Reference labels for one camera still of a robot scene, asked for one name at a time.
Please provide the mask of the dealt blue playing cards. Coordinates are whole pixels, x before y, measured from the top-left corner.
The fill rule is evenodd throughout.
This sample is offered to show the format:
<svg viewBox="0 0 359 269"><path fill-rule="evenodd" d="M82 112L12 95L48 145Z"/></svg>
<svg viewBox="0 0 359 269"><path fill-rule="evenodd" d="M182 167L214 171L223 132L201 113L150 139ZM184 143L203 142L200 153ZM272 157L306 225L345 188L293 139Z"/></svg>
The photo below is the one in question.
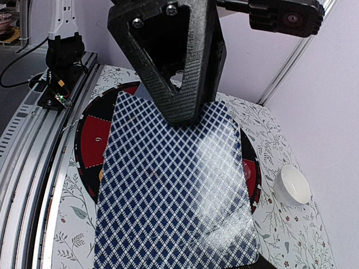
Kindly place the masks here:
<svg viewBox="0 0 359 269"><path fill-rule="evenodd" d="M150 100L152 101L152 98L148 92L148 90L146 89L145 85L143 83L141 83L136 92L135 92L135 96L138 97L138 98L142 98L142 99L145 99L145 100Z"/></svg>

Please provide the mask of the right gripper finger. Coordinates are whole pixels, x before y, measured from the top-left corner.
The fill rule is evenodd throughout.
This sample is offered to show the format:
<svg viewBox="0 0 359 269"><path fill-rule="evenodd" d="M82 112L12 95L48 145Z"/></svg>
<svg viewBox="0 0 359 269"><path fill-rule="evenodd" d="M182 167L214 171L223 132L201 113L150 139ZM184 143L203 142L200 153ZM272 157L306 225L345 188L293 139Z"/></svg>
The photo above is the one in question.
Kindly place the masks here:
<svg viewBox="0 0 359 269"><path fill-rule="evenodd" d="M169 124L215 99L227 54L215 1L114 1L107 28Z"/></svg>

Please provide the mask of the orange big blind button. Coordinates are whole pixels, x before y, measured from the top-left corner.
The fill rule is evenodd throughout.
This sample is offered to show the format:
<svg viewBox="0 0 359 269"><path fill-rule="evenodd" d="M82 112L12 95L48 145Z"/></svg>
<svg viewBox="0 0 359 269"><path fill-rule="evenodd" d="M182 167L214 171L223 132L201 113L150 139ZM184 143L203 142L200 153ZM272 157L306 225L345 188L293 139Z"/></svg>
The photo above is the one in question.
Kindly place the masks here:
<svg viewBox="0 0 359 269"><path fill-rule="evenodd" d="M103 178L103 169L99 172L99 181L101 182Z"/></svg>

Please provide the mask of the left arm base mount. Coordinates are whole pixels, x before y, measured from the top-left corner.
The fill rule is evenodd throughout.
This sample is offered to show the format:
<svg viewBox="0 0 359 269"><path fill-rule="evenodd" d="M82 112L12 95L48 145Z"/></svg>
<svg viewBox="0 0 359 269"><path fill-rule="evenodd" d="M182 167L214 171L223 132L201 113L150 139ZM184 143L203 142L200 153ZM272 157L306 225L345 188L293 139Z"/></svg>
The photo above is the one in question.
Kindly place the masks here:
<svg viewBox="0 0 359 269"><path fill-rule="evenodd" d="M68 69L47 70L38 80L31 79L29 86L35 86L35 93L40 96L37 106L60 112L72 106L70 99L78 80L88 73L88 68L81 63L74 63Z"/></svg>

